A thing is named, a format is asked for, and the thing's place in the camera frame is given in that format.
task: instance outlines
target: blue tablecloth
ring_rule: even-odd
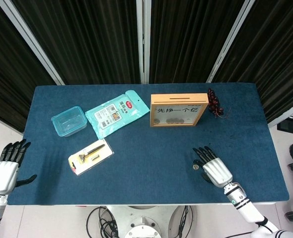
[[[211,87],[226,119],[205,111],[196,127],[149,125],[149,114],[106,137],[114,155],[76,176],[68,157],[97,137],[87,127],[59,137],[51,117],[73,106],[84,112],[129,89],[150,106],[152,93],[202,93]],[[289,195],[261,107],[250,83],[40,86],[35,90],[24,138],[31,141],[18,179],[37,179],[16,188],[12,205],[195,204],[228,202],[223,189],[192,169],[192,147],[208,145],[224,161],[253,202],[288,200]]]

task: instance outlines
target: plastic container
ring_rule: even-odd
[[[52,122],[57,134],[64,137],[75,134],[87,126],[87,118],[78,106],[53,116]]]

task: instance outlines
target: package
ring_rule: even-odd
[[[80,175],[113,154],[112,149],[104,139],[97,140],[77,153],[70,155],[68,163],[72,171],[76,175]]]
[[[139,119],[150,110],[134,90],[129,90],[85,113],[98,139]]]

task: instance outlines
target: wooden frame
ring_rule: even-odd
[[[196,126],[197,122],[199,121],[200,117],[204,113],[207,105],[208,105],[208,96],[207,93],[181,93],[181,94],[151,94],[151,112],[150,112],[150,126],[152,127],[161,127],[161,126]],[[163,106],[165,108],[167,107],[175,107],[178,108],[178,106],[188,106],[188,107],[193,107],[192,109],[185,108],[182,110],[173,110],[173,109],[157,109],[159,106]],[[193,114],[191,117],[194,118],[192,121],[191,119],[188,119],[192,121],[192,123],[184,123],[184,119],[180,119],[179,123],[174,123],[174,122],[168,122],[167,119],[166,123],[160,123],[160,120],[155,118],[161,113],[168,113],[171,111],[180,111],[180,112],[175,112],[175,117],[176,115],[180,113],[181,117],[185,115],[186,110],[192,111]]]

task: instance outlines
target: black curtain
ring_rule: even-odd
[[[66,84],[140,83],[135,0],[13,0]]]
[[[35,87],[53,84],[0,8],[0,120],[23,132]]]
[[[254,3],[213,82],[256,83],[268,121],[293,106],[293,0]]]
[[[150,83],[206,82],[244,0],[153,0]]]

